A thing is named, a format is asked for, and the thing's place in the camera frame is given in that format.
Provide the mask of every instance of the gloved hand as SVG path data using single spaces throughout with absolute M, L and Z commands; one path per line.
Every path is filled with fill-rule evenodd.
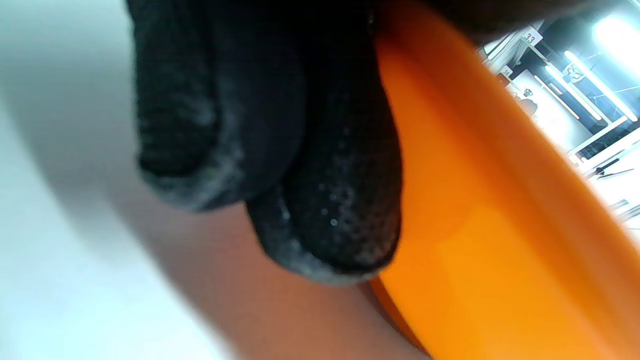
M 432 0 L 478 43 L 586 0 Z M 140 168 L 165 201 L 245 201 L 264 252 L 328 284 L 396 249 L 402 163 L 367 0 L 128 0 Z

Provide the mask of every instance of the white surface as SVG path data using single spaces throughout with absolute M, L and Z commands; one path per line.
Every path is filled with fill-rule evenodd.
M 424 359 L 359 289 L 270 263 L 241 206 L 149 194 L 128 31 L 123 1 L 0 1 L 0 359 Z
M 528 70 L 518 75 L 513 83 L 521 91 L 528 88 L 533 92 L 529 99 L 538 104 L 534 122 L 562 152 L 573 149 L 591 136 L 584 125 L 545 90 Z

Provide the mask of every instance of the fluorescent light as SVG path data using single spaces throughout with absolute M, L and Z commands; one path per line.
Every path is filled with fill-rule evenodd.
M 589 70 L 589 68 L 585 64 L 583 64 L 583 62 L 580 61 L 580 59 L 578 59 L 576 55 L 574 55 L 571 51 L 565 51 L 564 55 L 569 59 L 569 61 L 578 66 L 584 76 L 589 79 L 606 97 L 608 97 L 609 100 L 611 100 L 611 102 L 613 102 L 613 104 L 617 106 L 618 109 L 620 109 L 620 111 L 625 114 L 626 117 L 631 119 L 631 121 L 638 121 L 638 117 L 634 115 L 633 110 L 631 110 L 618 96 L 616 96 L 616 94 L 614 94 L 614 92 L 607 85 L 605 85 L 600 80 L 600 78 L 592 73 L 591 70 Z
M 575 118 L 576 118 L 576 119 L 578 119 L 578 120 L 580 119 L 580 117 L 578 116 L 578 114 L 576 114 L 575 112 L 573 112 L 573 110 L 571 110 L 571 108 L 570 108 L 567 104 L 565 104 L 565 103 L 564 103 L 564 101 L 562 101 L 562 99 L 560 99 L 560 98 L 558 97 L 558 95 L 556 95 L 556 93 L 555 93 L 553 90 L 551 90 L 551 89 L 547 86 L 547 84 L 545 84 L 545 82 L 544 82 L 544 81 L 542 81 L 542 80 L 538 77 L 538 75 L 533 75 L 533 77 L 534 77 L 534 78 L 536 78 L 536 80 L 538 80 L 538 82 L 540 83 L 540 85 L 541 85 L 541 86 L 542 86 L 546 91 L 548 91 L 548 92 L 551 94 L 551 96 L 555 97 L 555 98 L 556 98 L 556 100 L 558 100 L 558 102 L 560 102 L 560 103 L 562 104 L 562 106 L 564 106 L 564 108 L 565 108 L 565 109 L 567 109 L 567 111 L 569 111 L 569 112 L 571 113 L 571 115 L 573 115 L 573 117 L 575 117 Z
M 607 17 L 593 28 L 593 37 L 608 54 L 640 77 L 640 30 L 617 17 Z
M 578 100 L 578 102 L 585 108 L 587 109 L 587 111 L 591 114 L 591 116 L 593 116 L 596 120 L 602 120 L 602 117 L 600 116 L 600 114 L 598 114 L 598 112 L 593 108 L 593 106 L 591 104 L 589 104 L 586 100 L 584 100 L 582 98 L 582 96 L 580 96 L 580 94 L 578 94 L 571 86 L 569 86 L 569 84 L 566 83 L 566 81 L 563 79 L 563 75 L 560 72 L 560 70 L 556 69 L 553 66 L 547 65 L 545 66 L 545 69 L 547 70 L 547 72 L 554 77 L 554 79 L 556 79 L 556 81 L 558 83 L 560 83 L 560 85 L 562 85 L 566 91 L 569 92 L 569 94 L 573 95 L 573 97 Z

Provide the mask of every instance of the orange plastic container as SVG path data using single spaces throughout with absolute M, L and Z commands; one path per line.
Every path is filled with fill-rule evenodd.
M 385 309 L 436 360 L 640 359 L 631 239 L 460 34 L 418 2 L 384 6 L 404 158 Z

